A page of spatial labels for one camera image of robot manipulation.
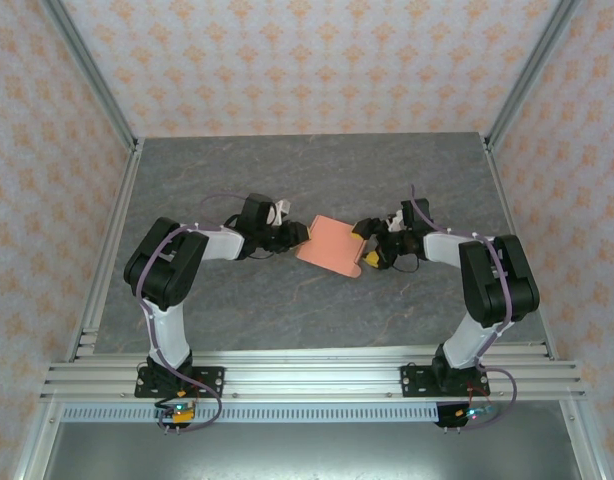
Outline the aluminium table side rail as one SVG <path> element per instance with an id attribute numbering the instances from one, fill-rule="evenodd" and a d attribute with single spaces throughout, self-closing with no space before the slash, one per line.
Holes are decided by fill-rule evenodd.
<path id="1" fill-rule="evenodd" d="M 99 330 L 144 143 L 144 137 L 138 138 L 129 151 L 115 200 L 108 215 L 103 243 L 97 257 L 85 303 L 67 349 L 66 362 L 73 362 L 76 359 L 80 340 L 85 332 L 96 334 Z"/>
<path id="2" fill-rule="evenodd" d="M 498 168 L 498 165 L 496 163 L 493 147 L 490 145 L 490 142 L 488 141 L 486 137 L 482 136 L 481 140 L 482 140 L 483 150 L 487 158 L 487 162 L 488 162 L 488 165 L 489 165 L 489 168 L 490 168 L 490 171 L 491 171 L 491 174 L 492 174 L 492 177 L 493 177 L 493 180 L 494 180 L 497 192 L 498 192 L 498 196 L 499 196 L 501 206 L 504 211 L 510 232 L 520 237 L 520 233 L 517 228 L 517 223 L 514 220 L 514 216 L 512 213 L 511 203 L 508 200 L 508 197 L 504 189 L 500 169 Z M 551 331 L 551 327 L 548 321 L 542 315 L 541 307 L 542 305 L 540 305 L 539 308 L 531 314 L 531 317 L 534 318 L 536 321 L 540 322 L 540 325 L 543 331 L 543 344 L 546 347 L 547 356 L 550 361 L 555 361 L 559 359 L 558 351 L 554 344 L 554 337 Z"/>

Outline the aluminium frame post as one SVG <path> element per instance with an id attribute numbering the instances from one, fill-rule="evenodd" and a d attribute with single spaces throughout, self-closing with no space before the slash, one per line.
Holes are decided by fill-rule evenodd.
<path id="1" fill-rule="evenodd" d="M 581 1 L 558 0 L 554 12 L 521 69 L 489 133 L 484 137 L 484 145 L 489 152 L 494 152 L 502 144 L 508 128 L 519 113 Z"/>
<path id="2" fill-rule="evenodd" d="M 84 75 L 108 120 L 111 122 L 113 130 L 122 144 L 130 151 L 134 151 L 139 144 L 139 139 L 132 132 L 129 122 L 116 101 L 108 82 L 105 80 L 93 54 L 87 47 L 65 3 L 63 0 L 39 0 L 39 2 L 65 41 L 67 49 Z"/>

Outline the aluminium mounting rail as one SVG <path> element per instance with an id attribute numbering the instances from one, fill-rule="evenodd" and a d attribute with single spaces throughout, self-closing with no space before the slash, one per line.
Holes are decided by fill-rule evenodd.
<path id="1" fill-rule="evenodd" d="M 400 369 L 430 364 L 432 346 L 242 350 L 197 352 L 199 366 L 226 370 L 227 402 L 394 402 L 401 397 Z M 55 401 L 128 401 L 140 355 L 87 354 L 49 367 L 41 389 Z M 493 400 L 585 400 L 591 392 L 580 367 L 556 360 L 542 344 L 501 344 L 483 362 Z"/>

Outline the grey metal sheet panel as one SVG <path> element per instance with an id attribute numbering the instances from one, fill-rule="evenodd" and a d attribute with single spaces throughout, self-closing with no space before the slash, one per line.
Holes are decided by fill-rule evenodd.
<path id="1" fill-rule="evenodd" d="M 43 480 L 581 480 L 546 423 L 444 434 L 431 424 L 64 424 Z"/>

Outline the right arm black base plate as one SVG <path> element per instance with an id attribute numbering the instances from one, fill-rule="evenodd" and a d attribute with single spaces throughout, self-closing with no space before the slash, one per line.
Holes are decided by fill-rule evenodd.
<path id="1" fill-rule="evenodd" d="M 407 364 L 400 367 L 404 397 L 468 397 L 490 395 L 487 376 L 476 368 L 439 370 Z"/>

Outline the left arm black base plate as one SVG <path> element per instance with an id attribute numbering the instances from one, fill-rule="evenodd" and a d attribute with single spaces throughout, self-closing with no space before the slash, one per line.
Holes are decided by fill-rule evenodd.
<path id="1" fill-rule="evenodd" d="M 223 367 L 193 366 L 191 373 L 186 376 L 198 383 L 213 389 L 219 397 L 222 396 L 224 387 L 225 369 Z M 177 397 L 179 392 L 184 392 L 184 398 L 211 398 L 212 395 L 205 389 L 195 384 L 185 382 L 173 375 L 166 369 L 158 371 L 147 365 L 138 369 L 138 377 L 134 388 L 134 396 L 139 399 L 164 399 Z"/>

